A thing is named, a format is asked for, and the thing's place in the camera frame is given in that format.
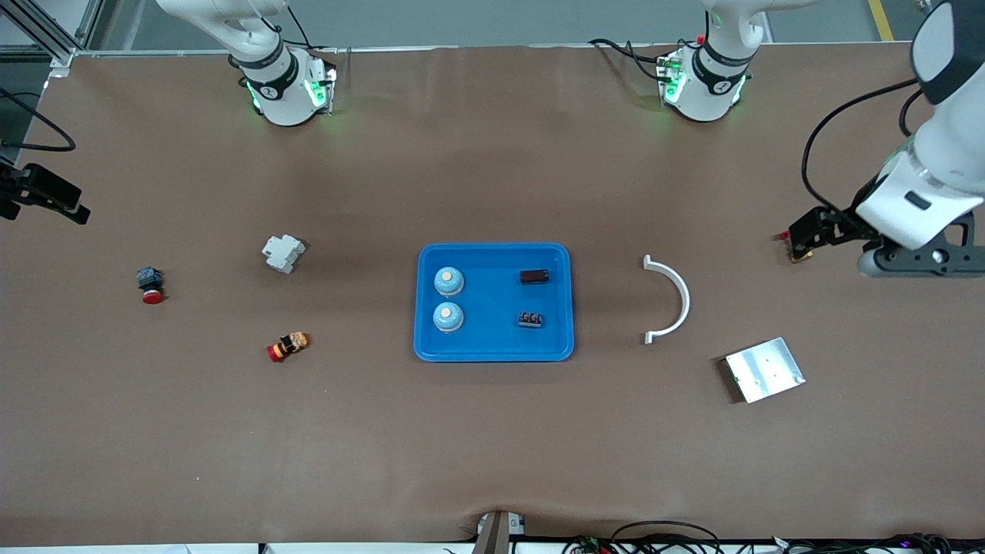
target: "red button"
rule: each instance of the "red button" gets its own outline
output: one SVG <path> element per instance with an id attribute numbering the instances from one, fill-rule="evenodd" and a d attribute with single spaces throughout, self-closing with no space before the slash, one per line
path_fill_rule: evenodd
<path id="1" fill-rule="evenodd" d="M 160 304 L 164 302 L 164 295 L 159 291 L 147 291 L 144 293 L 144 304 Z"/>

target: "white curved bracket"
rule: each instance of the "white curved bracket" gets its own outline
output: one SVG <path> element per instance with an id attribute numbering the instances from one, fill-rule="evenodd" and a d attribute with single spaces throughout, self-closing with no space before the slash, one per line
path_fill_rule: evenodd
<path id="1" fill-rule="evenodd" d="M 678 292 L 681 293 L 681 315 L 678 316 L 678 320 L 666 329 L 646 332 L 643 343 L 653 344 L 654 338 L 674 332 L 674 330 L 680 327 L 681 323 L 684 323 L 684 320 L 688 318 L 688 312 L 690 311 L 690 291 L 688 291 L 688 284 L 684 282 L 684 277 L 681 277 L 680 273 L 674 271 L 674 269 L 670 266 L 653 261 L 650 258 L 650 254 L 643 256 L 643 269 L 647 271 L 656 271 L 657 273 L 665 275 L 671 280 L 672 283 L 674 283 L 674 286 L 678 288 Z"/>

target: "green led light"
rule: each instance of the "green led light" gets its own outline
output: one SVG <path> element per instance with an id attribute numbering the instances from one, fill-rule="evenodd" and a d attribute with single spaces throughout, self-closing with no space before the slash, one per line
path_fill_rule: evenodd
<path id="1" fill-rule="evenodd" d="M 732 97 L 732 105 L 735 105 L 739 101 L 739 95 L 742 93 L 742 86 L 746 84 L 746 78 L 743 77 L 739 80 L 739 84 L 736 85 L 736 94 Z"/>
<path id="2" fill-rule="evenodd" d="M 674 80 L 668 83 L 664 99 L 671 104 L 675 103 L 681 97 L 681 90 L 687 82 L 688 74 L 684 71 L 678 73 Z"/>
<path id="3" fill-rule="evenodd" d="M 255 107 L 257 111 L 263 111 L 263 108 L 260 107 L 260 101 L 256 99 L 256 92 L 253 91 L 253 86 L 248 82 L 246 83 L 246 90 L 249 91 L 250 97 L 253 98 L 253 107 Z"/>
<path id="4" fill-rule="evenodd" d="M 311 96 L 311 102 L 315 107 L 322 107 L 325 105 L 325 87 L 318 84 L 318 82 L 311 83 L 310 81 L 305 81 L 305 85 L 308 88 L 308 94 Z"/>

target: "red cap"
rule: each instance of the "red cap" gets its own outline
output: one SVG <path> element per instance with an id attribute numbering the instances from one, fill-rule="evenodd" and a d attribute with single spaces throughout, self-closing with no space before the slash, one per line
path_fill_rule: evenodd
<path id="1" fill-rule="evenodd" d="M 144 304 L 160 304 L 164 302 L 164 295 L 161 291 L 147 291 L 144 293 Z"/>
<path id="2" fill-rule="evenodd" d="M 281 360 L 284 360 L 284 358 L 277 355 L 277 345 L 267 347 L 267 356 L 270 357 L 271 362 L 280 362 Z"/>

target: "yellow floor line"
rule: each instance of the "yellow floor line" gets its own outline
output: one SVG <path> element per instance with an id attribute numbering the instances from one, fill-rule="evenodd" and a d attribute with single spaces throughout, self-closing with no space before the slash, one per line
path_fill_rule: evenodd
<path id="1" fill-rule="evenodd" d="M 895 40 L 892 37 L 892 29 L 889 28 L 889 20 L 886 19 L 883 0 L 869 0 L 869 9 L 872 10 L 872 19 L 876 20 L 880 40 Z"/>

